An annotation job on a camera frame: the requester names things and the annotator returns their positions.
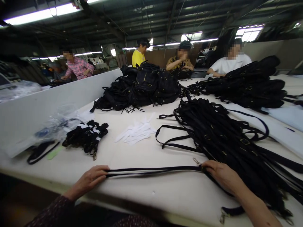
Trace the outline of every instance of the white partition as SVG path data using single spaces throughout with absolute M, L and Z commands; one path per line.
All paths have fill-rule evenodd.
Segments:
M 104 92 L 102 87 L 110 86 L 121 75 L 121 70 L 116 69 L 0 103 L 0 149 L 29 138 L 59 106 L 74 104 L 81 108 L 99 98 Z

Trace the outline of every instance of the yellow shirt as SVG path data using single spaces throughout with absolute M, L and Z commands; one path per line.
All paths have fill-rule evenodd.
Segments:
M 176 61 L 176 56 L 175 56 L 175 57 L 171 57 L 171 58 L 168 60 L 168 62 L 167 62 L 166 65 L 168 65 L 168 64 L 170 64 L 170 63 L 173 63 L 174 61 Z M 192 66 L 192 67 L 193 67 L 193 64 L 190 62 L 189 59 L 184 60 L 184 63 L 185 63 L 186 66 Z M 173 67 L 171 70 L 174 70 L 174 69 L 176 69 L 176 68 L 180 68 L 181 65 L 182 65 L 182 62 L 180 62 L 180 63 L 179 63 L 178 65 L 176 65 L 175 67 Z
M 135 51 L 133 52 L 133 57 L 132 57 L 133 67 L 136 67 L 136 64 L 138 64 L 140 66 L 141 63 L 144 61 L 145 61 L 144 54 L 142 54 L 140 51 L 135 49 Z

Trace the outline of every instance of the window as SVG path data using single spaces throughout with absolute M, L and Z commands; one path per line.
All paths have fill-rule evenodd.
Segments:
M 116 56 L 116 50 L 115 49 L 110 50 L 110 52 L 111 52 L 111 55 Z
M 181 42 L 188 40 L 188 38 L 191 39 L 191 40 L 200 40 L 201 36 L 202 36 L 202 32 L 184 34 L 184 35 L 181 36 Z
M 252 42 L 257 39 L 260 31 L 264 28 L 264 24 L 262 25 L 252 25 L 239 27 L 236 38 L 241 38 L 244 42 Z
M 150 50 L 152 51 L 152 45 L 154 44 L 154 39 L 152 38 L 149 43 L 151 44 L 151 47 L 150 48 L 147 48 L 146 50 Z

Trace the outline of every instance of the worker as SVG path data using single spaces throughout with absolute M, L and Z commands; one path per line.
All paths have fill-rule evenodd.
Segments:
M 133 67 L 137 67 L 137 65 L 140 66 L 141 63 L 145 61 L 144 53 L 146 52 L 146 49 L 151 46 L 147 38 L 138 39 L 137 45 L 138 48 L 135 49 L 132 57 Z
M 281 223 L 270 212 L 266 204 L 245 185 L 239 175 L 228 165 L 214 160 L 208 160 L 204 162 L 202 166 L 206 167 L 206 170 L 219 183 L 219 185 L 233 194 L 245 210 L 254 227 L 282 227 Z M 77 222 L 77 220 L 73 220 L 76 216 L 71 216 L 70 214 L 72 214 L 75 202 L 87 192 L 97 187 L 101 182 L 105 181 L 107 170 L 109 170 L 108 166 L 92 167 L 83 174 L 76 184 L 74 184 L 63 195 L 57 197 L 52 204 L 38 214 L 38 216 L 36 216 L 25 227 L 74 226 L 72 221 Z M 87 225 L 85 217 L 87 216 L 82 217 L 82 219 L 85 221 L 85 225 Z M 139 215 L 116 213 L 116 215 L 113 215 L 111 219 L 113 219 L 111 220 L 112 223 L 100 223 L 100 226 L 158 226 L 149 218 Z
M 61 77 L 62 80 L 70 78 L 72 72 L 77 77 L 77 80 L 92 76 L 94 66 L 81 58 L 75 57 L 70 49 L 64 49 L 63 56 L 67 59 L 68 69 L 65 76 Z
M 206 72 L 213 77 L 223 77 L 230 71 L 241 68 L 252 62 L 249 56 L 241 53 L 242 39 L 235 39 L 228 48 L 227 57 L 220 58 Z
M 166 70 L 174 70 L 176 68 L 180 68 L 183 63 L 185 66 L 182 69 L 187 69 L 193 71 L 193 64 L 190 62 L 188 58 L 188 51 L 191 49 L 192 44 L 190 41 L 183 41 L 178 46 L 176 51 L 176 56 L 171 57 L 166 65 Z

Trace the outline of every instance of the paper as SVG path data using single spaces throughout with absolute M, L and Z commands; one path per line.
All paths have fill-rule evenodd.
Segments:
M 51 160 L 53 159 L 58 153 L 59 151 L 61 151 L 63 148 L 62 145 L 59 145 L 59 147 L 57 147 L 55 150 L 51 151 L 50 153 L 47 154 L 47 160 Z

